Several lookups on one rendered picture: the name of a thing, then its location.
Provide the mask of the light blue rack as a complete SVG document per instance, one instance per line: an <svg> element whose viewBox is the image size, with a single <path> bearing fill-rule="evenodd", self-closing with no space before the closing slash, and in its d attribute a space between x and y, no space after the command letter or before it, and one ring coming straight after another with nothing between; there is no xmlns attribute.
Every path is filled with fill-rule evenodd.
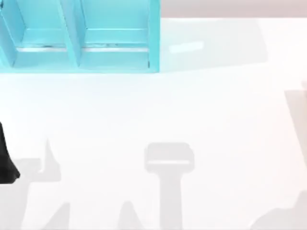
<svg viewBox="0 0 307 230"><path fill-rule="evenodd" d="M0 0L0 73L157 73L161 0Z"/></svg>

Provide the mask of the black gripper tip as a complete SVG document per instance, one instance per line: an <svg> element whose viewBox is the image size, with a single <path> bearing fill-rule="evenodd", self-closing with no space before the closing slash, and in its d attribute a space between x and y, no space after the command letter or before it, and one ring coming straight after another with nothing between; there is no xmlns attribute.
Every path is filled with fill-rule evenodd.
<svg viewBox="0 0 307 230"><path fill-rule="evenodd" d="M2 123L0 122L0 184L12 184L20 178L20 172L10 158Z"/></svg>

